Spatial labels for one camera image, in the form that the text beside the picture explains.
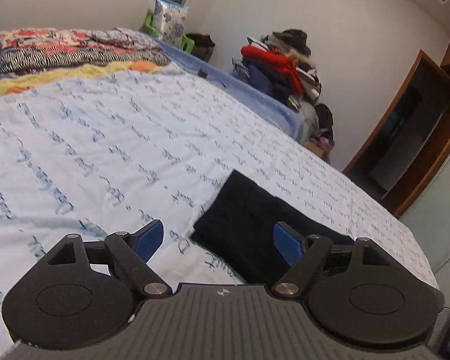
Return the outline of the black pants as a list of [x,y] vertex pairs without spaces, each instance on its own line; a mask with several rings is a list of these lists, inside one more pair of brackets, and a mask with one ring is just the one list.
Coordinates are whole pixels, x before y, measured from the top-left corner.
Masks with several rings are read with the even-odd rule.
[[335,245],[354,243],[351,237],[308,218],[236,170],[193,225],[191,239],[220,257],[246,283],[272,287],[289,270],[274,245],[278,222],[302,236],[325,236]]

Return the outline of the white floral wardrobe door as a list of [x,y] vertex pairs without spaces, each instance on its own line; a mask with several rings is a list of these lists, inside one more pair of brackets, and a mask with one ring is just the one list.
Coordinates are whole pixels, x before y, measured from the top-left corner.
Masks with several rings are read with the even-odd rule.
[[450,156],[401,217],[414,234],[450,307]]

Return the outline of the white quilt with blue script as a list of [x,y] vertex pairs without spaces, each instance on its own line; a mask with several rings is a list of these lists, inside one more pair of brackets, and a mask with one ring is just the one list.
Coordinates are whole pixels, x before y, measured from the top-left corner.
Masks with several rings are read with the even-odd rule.
[[229,260],[191,241],[233,171],[436,284],[409,228],[223,90],[173,69],[71,78],[0,97],[0,356],[12,345],[5,295],[69,233],[100,241],[159,219],[150,264],[168,283],[240,283]]

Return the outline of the cardboard box on floor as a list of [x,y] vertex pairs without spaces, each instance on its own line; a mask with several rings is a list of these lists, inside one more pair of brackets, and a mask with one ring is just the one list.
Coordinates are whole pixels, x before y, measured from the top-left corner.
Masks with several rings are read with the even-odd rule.
[[314,141],[310,139],[306,142],[305,148],[309,151],[311,151],[313,154],[317,155],[318,157],[322,158],[325,155],[328,155],[328,152],[324,151],[317,141]]

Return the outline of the yellow orange sheet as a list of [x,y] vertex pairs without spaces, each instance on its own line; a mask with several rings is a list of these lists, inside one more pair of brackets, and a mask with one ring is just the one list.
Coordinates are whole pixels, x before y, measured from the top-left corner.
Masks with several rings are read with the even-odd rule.
[[39,86],[70,78],[90,79],[124,71],[152,74],[163,70],[164,67],[159,67],[155,63],[148,61],[113,62],[104,67],[85,64],[75,68],[59,68],[49,72],[41,72],[40,74],[4,78],[0,80],[0,97],[6,94],[20,94],[29,89],[35,89]]

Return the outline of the red garment on pile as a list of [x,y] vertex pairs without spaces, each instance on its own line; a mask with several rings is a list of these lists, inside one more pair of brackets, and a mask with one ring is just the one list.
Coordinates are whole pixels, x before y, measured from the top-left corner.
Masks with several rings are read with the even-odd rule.
[[295,94],[304,94],[305,88],[297,72],[297,66],[290,57],[274,54],[254,46],[243,46],[242,56],[251,61],[263,62],[282,76],[285,76]]

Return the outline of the pile of assorted clothes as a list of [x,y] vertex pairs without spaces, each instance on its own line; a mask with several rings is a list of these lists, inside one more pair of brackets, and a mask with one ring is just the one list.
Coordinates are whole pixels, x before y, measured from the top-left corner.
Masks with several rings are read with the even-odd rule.
[[335,147],[332,111],[320,102],[322,83],[308,35],[300,29],[247,38],[241,57],[232,60],[232,75],[295,111],[303,121],[303,146],[327,157]]

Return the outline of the floral folded blanket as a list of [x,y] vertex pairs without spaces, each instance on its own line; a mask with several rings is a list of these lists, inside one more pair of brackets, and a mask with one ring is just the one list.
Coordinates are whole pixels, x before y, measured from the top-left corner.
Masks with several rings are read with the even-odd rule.
[[161,46],[128,28],[106,31],[85,29],[21,28],[0,32],[0,71],[32,74],[85,64],[104,67],[113,62],[170,63]]

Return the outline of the green plastic chair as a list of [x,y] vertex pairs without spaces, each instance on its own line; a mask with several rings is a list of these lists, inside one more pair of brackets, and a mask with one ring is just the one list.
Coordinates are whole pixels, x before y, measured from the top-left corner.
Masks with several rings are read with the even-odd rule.
[[195,42],[185,34],[184,25],[180,22],[167,24],[164,32],[155,28],[153,26],[153,13],[150,10],[147,11],[145,21],[139,30],[188,54],[191,54],[195,47]]

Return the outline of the floral white pillow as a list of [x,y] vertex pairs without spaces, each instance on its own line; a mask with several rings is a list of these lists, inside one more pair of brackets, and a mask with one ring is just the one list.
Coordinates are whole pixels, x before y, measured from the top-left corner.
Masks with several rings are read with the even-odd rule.
[[153,12],[153,26],[160,29],[162,32],[165,31],[167,24],[172,23],[182,23],[185,24],[188,17],[188,7],[182,7],[172,2],[167,2],[165,0],[156,0]]

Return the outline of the wooden door frame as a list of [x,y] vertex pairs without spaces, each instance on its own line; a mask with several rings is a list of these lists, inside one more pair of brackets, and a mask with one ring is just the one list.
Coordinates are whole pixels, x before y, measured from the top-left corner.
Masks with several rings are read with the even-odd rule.
[[450,154],[450,44],[440,64],[420,51],[344,173],[399,218]]

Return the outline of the dark bag by wall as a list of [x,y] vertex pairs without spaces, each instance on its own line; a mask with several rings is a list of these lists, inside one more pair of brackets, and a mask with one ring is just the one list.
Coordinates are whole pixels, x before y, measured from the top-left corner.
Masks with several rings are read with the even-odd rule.
[[215,43],[211,36],[209,34],[188,33],[187,37],[194,42],[191,55],[209,63],[215,49]]

